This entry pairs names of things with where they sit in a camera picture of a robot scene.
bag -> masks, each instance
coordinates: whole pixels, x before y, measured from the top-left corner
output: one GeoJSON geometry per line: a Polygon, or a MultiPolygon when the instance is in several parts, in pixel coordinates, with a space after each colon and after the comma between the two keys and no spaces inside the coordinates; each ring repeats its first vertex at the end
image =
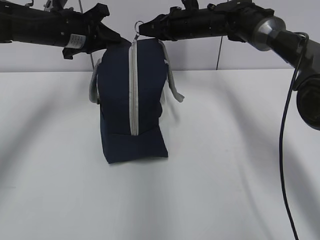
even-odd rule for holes
{"type": "Polygon", "coordinates": [[[98,61],[90,100],[100,104],[102,147],[109,164],[168,157],[159,123],[166,89],[183,102],[166,47],[157,39],[109,47],[98,61]]]}

zipper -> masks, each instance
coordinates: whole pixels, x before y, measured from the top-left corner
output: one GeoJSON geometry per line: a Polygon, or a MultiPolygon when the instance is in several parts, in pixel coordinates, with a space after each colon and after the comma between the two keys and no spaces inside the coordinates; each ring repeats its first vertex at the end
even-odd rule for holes
{"type": "Polygon", "coordinates": [[[138,52],[134,40],[129,49],[129,120],[132,136],[139,135],[138,52]]]}

black cable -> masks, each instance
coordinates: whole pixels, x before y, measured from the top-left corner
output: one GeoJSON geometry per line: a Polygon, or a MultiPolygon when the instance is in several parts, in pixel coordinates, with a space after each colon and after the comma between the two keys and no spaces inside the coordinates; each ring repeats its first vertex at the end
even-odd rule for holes
{"type": "MultiPolygon", "coordinates": [[[[80,11],[83,14],[84,8],[82,7],[82,2],[81,2],[81,0],[78,0],[78,2],[79,2],[80,11]]],[[[95,70],[95,61],[94,61],[94,57],[93,57],[92,53],[90,53],[90,61],[91,61],[92,69],[95,70]]]]}
{"type": "Polygon", "coordinates": [[[291,80],[291,84],[290,84],[290,89],[289,89],[289,93],[286,99],[286,103],[285,103],[285,107],[284,107],[284,112],[283,112],[283,117],[282,117],[282,122],[281,122],[281,129],[280,129],[280,138],[279,138],[279,156],[280,156],[280,178],[281,178],[281,188],[282,188],[282,195],[283,195],[283,200],[284,200],[284,205],[285,205],[285,209],[286,212],[288,214],[289,220],[290,220],[290,224],[291,224],[291,228],[293,231],[293,235],[295,240],[299,240],[298,234],[297,234],[297,230],[296,230],[296,226],[295,226],[295,222],[293,220],[291,211],[290,211],[290,207],[289,207],[289,203],[288,203],[288,198],[287,198],[287,192],[286,192],[286,185],[285,185],[285,174],[284,174],[284,132],[285,132],[285,125],[286,125],[286,119],[287,119],[287,115],[288,115],[288,109],[289,109],[289,105],[290,105],[290,100],[292,97],[292,93],[294,91],[294,84],[295,81],[297,79],[297,75],[299,72],[299,69],[301,67],[301,63],[303,61],[303,58],[306,54],[307,51],[307,45],[308,45],[308,41],[309,41],[309,35],[304,33],[304,32],[296,32],[299,35],[304,36],[305,40],[304,40],[304,44],[303,44],[303,48],[301,50],[301,54],[298,60],[298,63],[296,65],[296,68],[294,70],[294,74],[291,80]]]}
{"type": "Polygon", "coordinates": [[[224,37],[222,36],[221,37],[221,40],[220,40],[220,47],[219,47],[219,54],[218,54],[218,60],[216,62],[216,68],[215,70],[218,70],[219,69],[219,63],[220,63],[220,56],[221,56],[221,50],[222,50],[222,42],[224,40],[224,37]]]}

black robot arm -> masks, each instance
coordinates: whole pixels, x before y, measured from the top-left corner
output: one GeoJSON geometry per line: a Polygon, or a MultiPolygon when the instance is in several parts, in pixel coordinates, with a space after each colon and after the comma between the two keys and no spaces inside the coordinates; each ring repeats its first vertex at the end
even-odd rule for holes
{"type": "Polygon", "coordinates": [[[273,50],[293,67],[299,66],[294,84],[297,106],[303,120],[320,130],[320,44],[286,29],[275,11],[252,0],[231,0],[199,9],[197,0],[182,0],[185,9],[172,7],[169,14],[140,25],[139,33],[163,41],[227,36],[249,43],[259,51],[273,50]],[[300,61],[303,49],[306,49],[300,61]]]}
{"type": "Polygon", "coordinates": [[[0,0],[0,43],[12,41],[63,47],[65,59],[126,42],[101,23],[108,7],[98,3],[85,13],[64,9],[67,0],[48,0],[45,10],[0,0]]]}

label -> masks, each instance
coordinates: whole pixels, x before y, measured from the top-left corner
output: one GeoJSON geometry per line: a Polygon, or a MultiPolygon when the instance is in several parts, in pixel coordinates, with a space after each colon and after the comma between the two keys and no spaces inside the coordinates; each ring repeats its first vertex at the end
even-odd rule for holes
{"type": "Polygon", "coordinates": [[[86,43],[87,37],[84,35],[71,34],[70,41],[66,48],[82,49],[86,43]]]}

